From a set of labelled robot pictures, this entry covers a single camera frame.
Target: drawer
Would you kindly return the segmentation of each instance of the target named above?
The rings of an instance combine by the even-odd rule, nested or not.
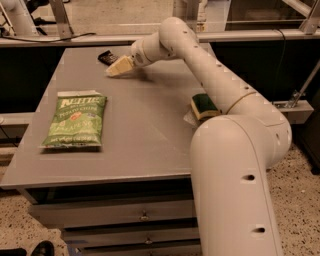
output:
[[[111,246],[81,250],[84,256],[165,256],[201,253],[200,240],[158,243],[152,245]]]
[[[74,248],[123,244],[153,244],[165,241],[199,239],[197,220],[183,219],[133,225],[112,225],[86,229],[68,229],[63,240]]]
[[[192,195],[33,205],[29,213],[60,229],[196,217]]]

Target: black shoe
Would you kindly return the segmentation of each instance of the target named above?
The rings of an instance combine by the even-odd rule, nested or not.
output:
[[[54,256],[53,244],[49,241],[42,241],[33,250],[31,256]]]

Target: drawer handle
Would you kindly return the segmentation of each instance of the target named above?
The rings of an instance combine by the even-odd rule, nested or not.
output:
[[[145,244],[153,244],[153,241],[148,237],[144,243]]]
[[[140,217],[140,221],[146,222],[146,221],[149,221],[149,220],[150,220],[150,218],[149,218],[149,216],[147,215],[147,212],[146,212],[146,211],[143,211],[142,214],[143,214],[143,215]]]

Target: speckled floor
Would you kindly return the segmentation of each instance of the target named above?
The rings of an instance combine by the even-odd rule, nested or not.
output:
[[[0,173],[9,163],[5,150],[0,148]],[[320,176],[311,174],[311,165],[295,145],[267,176],[284,255],[319,256]],[[16,192],[0,192],[0,248],[22,247],[30,255],[40,241],[50,240],[57,256],[69,255],[60,231],[48,230],[33,219],[27,213],[29,205]]]

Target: table top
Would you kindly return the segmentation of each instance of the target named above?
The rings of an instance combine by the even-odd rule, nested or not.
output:
[[[190,176],[189,147],[195,128],[184,120],[191,97],[203,89],[182,60],[159,61],[109,78],[97,60],[111,50],[69,48],[42,97],[0,186],[53,187]],[[54,115],[57,92],[96,90],[108,100],[97,152],[48,153],[39,146]]]

